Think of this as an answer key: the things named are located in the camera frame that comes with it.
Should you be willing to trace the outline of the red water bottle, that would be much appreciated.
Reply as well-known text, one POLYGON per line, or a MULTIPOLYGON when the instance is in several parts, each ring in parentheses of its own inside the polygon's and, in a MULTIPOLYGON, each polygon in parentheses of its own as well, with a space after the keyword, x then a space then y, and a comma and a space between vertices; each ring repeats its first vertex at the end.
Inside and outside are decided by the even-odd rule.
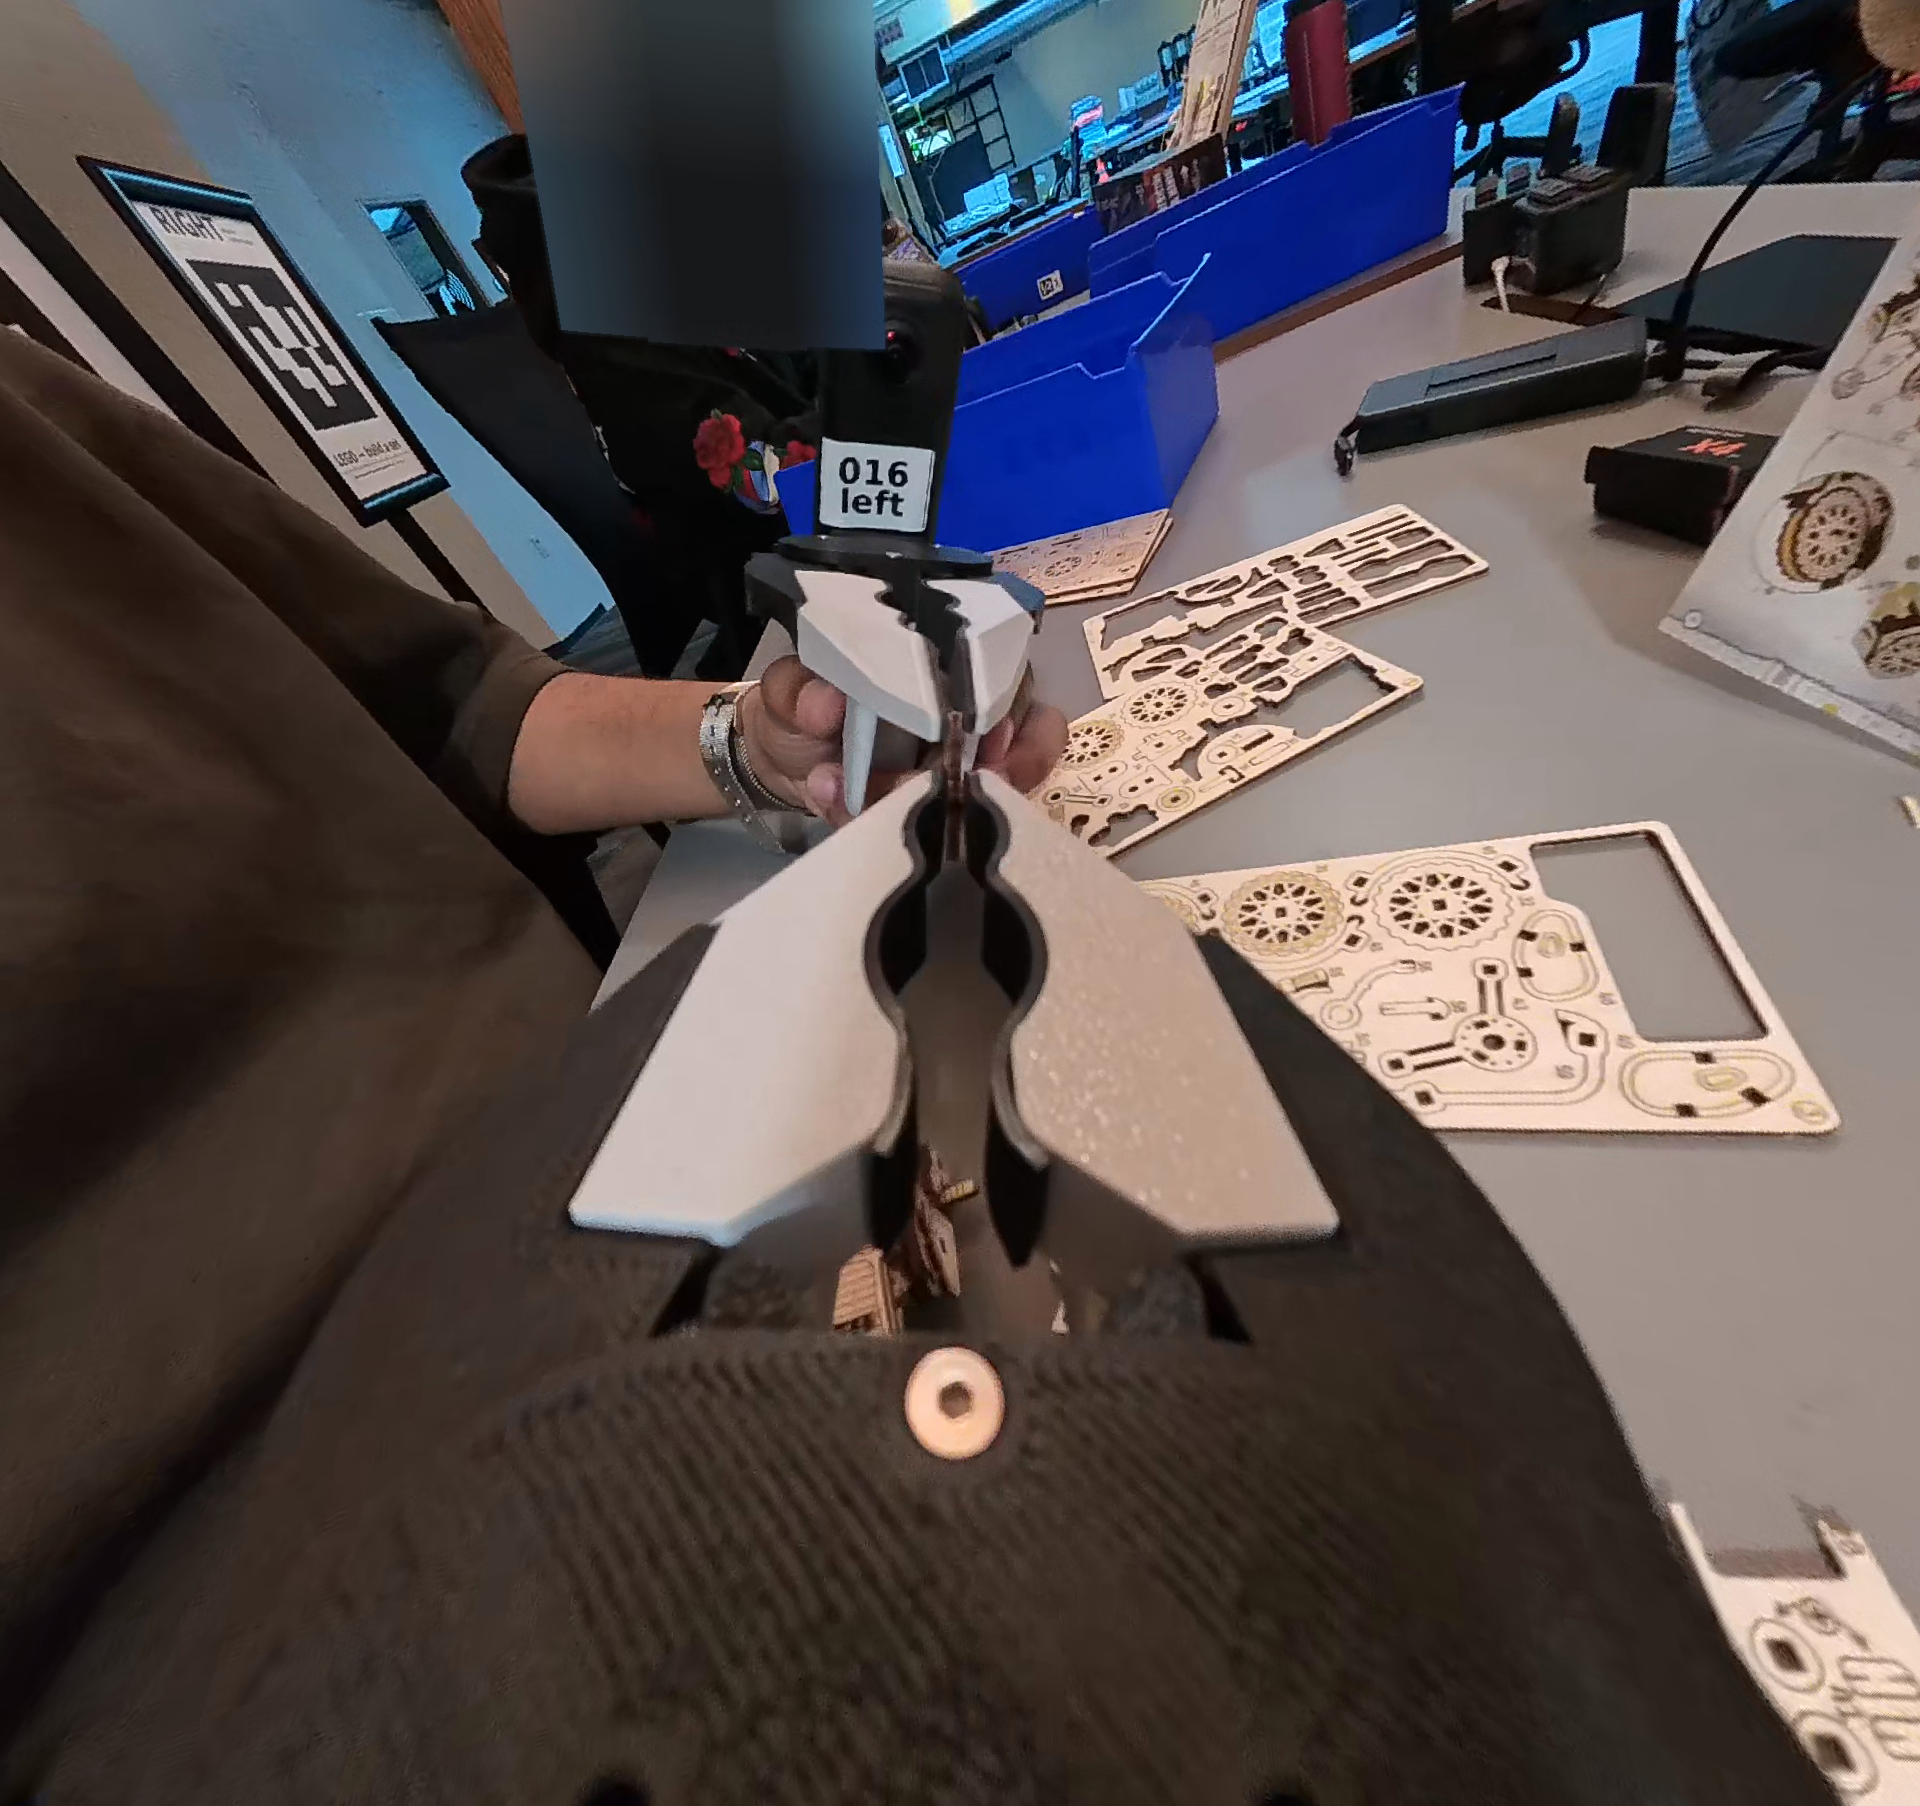
POLYGON ((1290 138, 1305 147, 1321 147, 1350 121, 1345 0, 1290 0, 1284 10, 1283 47, 1290 138))

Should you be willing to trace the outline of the wooden puzzle sheet with gears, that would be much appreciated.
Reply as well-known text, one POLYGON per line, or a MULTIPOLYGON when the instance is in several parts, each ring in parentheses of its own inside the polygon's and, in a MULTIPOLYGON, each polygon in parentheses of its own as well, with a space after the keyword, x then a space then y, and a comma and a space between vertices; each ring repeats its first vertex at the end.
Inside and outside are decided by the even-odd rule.
POLYGON ((1175 644, 1070 722, 1032 801, 1114 859, 1421 688, 1420 674, 1305 625, 1175 644))

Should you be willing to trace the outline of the folded paper instruction sheet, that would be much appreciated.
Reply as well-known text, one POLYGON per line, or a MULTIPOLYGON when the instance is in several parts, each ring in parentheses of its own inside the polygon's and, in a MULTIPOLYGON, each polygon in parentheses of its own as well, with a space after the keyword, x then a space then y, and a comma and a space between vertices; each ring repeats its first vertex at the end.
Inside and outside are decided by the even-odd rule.
POLYGON ((1918 761, 1918 224, 1661 630, 1918 761))

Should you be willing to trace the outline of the notched wooden sheet fragment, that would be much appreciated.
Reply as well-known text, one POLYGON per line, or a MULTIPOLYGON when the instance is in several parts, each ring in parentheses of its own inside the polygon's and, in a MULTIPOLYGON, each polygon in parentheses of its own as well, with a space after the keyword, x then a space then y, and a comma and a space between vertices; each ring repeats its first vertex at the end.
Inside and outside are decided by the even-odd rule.
POLYGON ((1801 1550, 1711 1552, 1666 1504, 1714 1617, 1839 1804, 1918 1801, 1918 1625, 1866 1536, 1801 1504, 1801 1550))

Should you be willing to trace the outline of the stacked wooden puzzle sheets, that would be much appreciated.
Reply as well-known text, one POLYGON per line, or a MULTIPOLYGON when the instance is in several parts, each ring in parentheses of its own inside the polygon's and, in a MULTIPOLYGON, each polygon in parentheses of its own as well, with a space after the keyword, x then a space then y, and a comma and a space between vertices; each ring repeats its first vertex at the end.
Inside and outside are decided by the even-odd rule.
POLYGON ((995 551, 992 568, 1043 592, 1049 604, 1113 598, 1132 592, 1143 573, 1165 543, 1172 509, 1160 507, 1128 519, 995 551))

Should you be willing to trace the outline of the wooden vehicle model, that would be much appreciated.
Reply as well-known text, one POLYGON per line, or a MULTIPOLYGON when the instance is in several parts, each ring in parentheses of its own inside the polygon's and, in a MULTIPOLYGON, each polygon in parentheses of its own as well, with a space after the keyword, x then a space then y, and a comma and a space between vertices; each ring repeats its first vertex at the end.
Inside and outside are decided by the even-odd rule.
POLYGON ((974 738, 949 710, 923 746, 928 790, 900 811, 900 831, 868 837, 876 849, 900 849, 903 862, 886 862, 886 883, 859 887, 859 1027, 883 1036, 880 1057, 862 1057, 859 1077, 876 1078, 883 1108, 853 1148, 862 1242, 837 1279, 837 1331, 891 1334, 923 1303, 964 1291, 952 1206, 980 1190, 980 1175, 949 1165, 943 1124, 961 1106, 986 1108, 986 1078, 985 1062, 949 1027, 943 993, 964 969, 986 977, 992 835, 979 801, 974 738))

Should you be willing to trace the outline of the person's brown clothing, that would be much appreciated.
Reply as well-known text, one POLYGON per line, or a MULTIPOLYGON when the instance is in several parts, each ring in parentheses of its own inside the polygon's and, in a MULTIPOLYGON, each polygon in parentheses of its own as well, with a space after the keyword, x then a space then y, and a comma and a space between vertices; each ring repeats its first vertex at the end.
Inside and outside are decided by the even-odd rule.
POLYGON ((511 811, 563 676, 2 335, 2 1801, 378 1221, 612 957, 511 811))

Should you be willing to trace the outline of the black oblong case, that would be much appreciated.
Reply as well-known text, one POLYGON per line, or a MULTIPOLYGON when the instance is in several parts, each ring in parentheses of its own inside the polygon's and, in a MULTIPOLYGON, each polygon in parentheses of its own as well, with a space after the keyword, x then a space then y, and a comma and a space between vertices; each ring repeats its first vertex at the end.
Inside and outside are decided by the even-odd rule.
POLYGON ((1369 452, 1629 403, 1646 354, 1646 320, 1629 317, 1380 378, 1335 436, 1333 467, 1348 478, 1369 452))

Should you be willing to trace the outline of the person's left hand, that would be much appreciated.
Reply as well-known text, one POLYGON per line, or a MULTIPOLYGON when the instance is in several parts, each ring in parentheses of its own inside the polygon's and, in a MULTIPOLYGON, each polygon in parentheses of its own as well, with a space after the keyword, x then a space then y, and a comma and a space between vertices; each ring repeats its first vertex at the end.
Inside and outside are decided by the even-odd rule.
MULTIPOLYGON (((830 826, 853 820, 843 801, 846 700, 800 658, 776 658, 736 700, 736 764, 771 801, 830 826)), ((1022 680, 1007 719, 979 738, 974 765, 1032 793, 1061 764, 1067 716, 1022 680)))

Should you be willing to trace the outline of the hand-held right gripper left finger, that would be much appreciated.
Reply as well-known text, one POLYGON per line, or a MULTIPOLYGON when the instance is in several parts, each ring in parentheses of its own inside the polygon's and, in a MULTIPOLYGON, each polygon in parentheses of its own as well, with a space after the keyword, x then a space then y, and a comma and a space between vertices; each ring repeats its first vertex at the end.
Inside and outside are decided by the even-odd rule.
POLYGON ((689 931, 613 1004, 664 1017, 569 1199, 581 1230, 734 1249, 859 1249, 909 1148, 909 1041, 876 932, 923 875, 914 774, 689 931))

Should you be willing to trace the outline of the wooden puzzle sheet with wheels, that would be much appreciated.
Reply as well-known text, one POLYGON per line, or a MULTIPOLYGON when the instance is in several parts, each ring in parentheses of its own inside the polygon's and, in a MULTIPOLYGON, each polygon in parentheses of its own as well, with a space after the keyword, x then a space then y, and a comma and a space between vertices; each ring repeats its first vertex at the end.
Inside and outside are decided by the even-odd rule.
POLYGON ((1429 1129, 1478 1135, 1770 1135, 1843 1129, 1752 965, 1663 823, 1143 883, 1245 957, 1429 1129), (1637 1026, 1547 849, 1642 840, 1752 1014, 1748 1036, 1637 1026))

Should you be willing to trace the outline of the blue plastic bin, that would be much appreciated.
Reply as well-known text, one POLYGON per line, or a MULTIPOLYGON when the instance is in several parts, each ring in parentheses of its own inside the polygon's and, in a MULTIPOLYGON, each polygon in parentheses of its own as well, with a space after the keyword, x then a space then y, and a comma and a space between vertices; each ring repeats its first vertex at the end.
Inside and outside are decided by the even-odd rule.
POLYGON ((1032 326, 1090 291, 1098 208, 1081 202, 964 259, 956 279, 986 335, 1032 326))
POLYGON ((1219 412, 1207 264, 964 352, 943 545, 995 554, 1172 507, 1219 412))
POLYGON ((1363 112, 1098 239, 1090 299, 1190 279, 1216 339, 1259 327, 1448 232, 1460 86, 1363 112))

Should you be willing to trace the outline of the emptied wooden puzzle sheet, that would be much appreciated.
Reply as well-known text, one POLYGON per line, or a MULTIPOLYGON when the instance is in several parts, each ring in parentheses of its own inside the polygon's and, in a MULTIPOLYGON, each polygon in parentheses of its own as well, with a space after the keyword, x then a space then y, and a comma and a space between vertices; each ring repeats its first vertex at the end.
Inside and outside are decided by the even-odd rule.
POLYGON ((1487 561, 1405 504, 1275 545, 1196 579, 1138 592, 1081 625, 1104 697, 1143 676, 1149 658, 1266 621, 1333 630, 1386 604, 1439 592, 1487 573, 1487 561))

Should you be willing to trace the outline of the small black box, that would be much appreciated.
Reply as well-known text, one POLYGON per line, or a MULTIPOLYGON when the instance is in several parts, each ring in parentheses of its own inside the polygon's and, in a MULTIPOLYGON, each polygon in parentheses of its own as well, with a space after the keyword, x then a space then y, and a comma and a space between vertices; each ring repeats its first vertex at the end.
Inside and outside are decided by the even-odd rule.
POLYGON ((1630 443, 1591 448, 1584 481, 1602 519, 1705 548, 1773 443, 1778 436, 1739 427, 1675 427, 1630 443))

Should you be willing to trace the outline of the brown printed board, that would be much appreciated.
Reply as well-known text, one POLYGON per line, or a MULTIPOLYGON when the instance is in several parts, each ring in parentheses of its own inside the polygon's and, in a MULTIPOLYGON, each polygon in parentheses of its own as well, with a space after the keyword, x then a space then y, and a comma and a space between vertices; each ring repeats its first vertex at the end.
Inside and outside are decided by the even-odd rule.
POLYGON ((1259 4, 1202 0, 1186 54, 1183 95, 1165 138, 1165 151, 1186 151, 1228 127, 1259 4))

